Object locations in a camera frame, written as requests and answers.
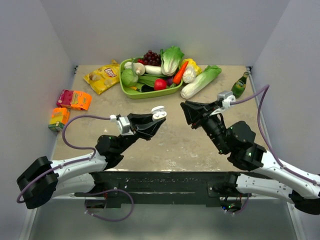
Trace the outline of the small white case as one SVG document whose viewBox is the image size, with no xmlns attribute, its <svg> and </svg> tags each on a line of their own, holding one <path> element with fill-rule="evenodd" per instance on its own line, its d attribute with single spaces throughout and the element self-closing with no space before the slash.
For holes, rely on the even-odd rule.
<svg viewBox="0 0 320 240">
<path fill-rule="evenodd" d="M 166 112 L 166 109 L 163 105 L 154 107 L 151 110 L 151 114 L 152 114 L 153 121 L 164 119 L 167 117 L 167 112 Z"/>
</svg>

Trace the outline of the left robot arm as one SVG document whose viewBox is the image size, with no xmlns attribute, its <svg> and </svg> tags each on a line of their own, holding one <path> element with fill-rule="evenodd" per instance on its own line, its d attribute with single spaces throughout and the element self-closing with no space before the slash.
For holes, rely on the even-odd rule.
<svg viewBox="0 0 320 240">
<path fill-rule="evenodd" d="M 37 158 L 16 180 L 20 190 L 17 203 L 35 209 L 56 196 L 72 192 L 99 196 L 104 184 L 93 179 L 91 173 L 117 166 L 124 158 L 123 152 L 138 139 L 151 140 L 166 117 L 163 108 L 149 114 L 100 116 L 99 120 L 115 123 L 120 134 L 101 135 L 96 146 L 88 147 L 91 152 L 85 155 L 63 160 Z"/>
</svg>

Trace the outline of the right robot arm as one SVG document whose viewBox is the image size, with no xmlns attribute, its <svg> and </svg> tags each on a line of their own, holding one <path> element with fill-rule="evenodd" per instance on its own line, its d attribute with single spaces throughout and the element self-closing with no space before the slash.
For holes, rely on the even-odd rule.
<svg viewBox="0 0 320 240">
<path fill-rule="evenodd" d="M 185 101 L 180 103 L 186 122 L 192 129 L 202 128 L 220 155 L 236 168 L 259 175 L 254 178 L 239 172 L 228 173 L 224 182 L 213 185 L 225 196 L 259 194 L 283 199 L 310 215 L 320 213 L 320 177 L 300 170 L 255 143 L 256 134 L 245 121 L 225 126 L 222 113 L 236 104 L 233 96 L 212 103 Z"/>
</svg>

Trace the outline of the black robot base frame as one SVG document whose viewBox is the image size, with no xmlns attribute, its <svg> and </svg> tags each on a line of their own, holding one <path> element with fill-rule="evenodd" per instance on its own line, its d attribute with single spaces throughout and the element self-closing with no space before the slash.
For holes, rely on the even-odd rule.
<svg viewBox="0 0 320 240">
<path fill-rule="evenodd" d="M 122 204 L 220 207 L 221 198 L 246 197 L 236 189 L 236 172 L 101 171 L 91 173 L 94 187 L 76 197 L 106 197 L 108 208 Z"/>
</svg>

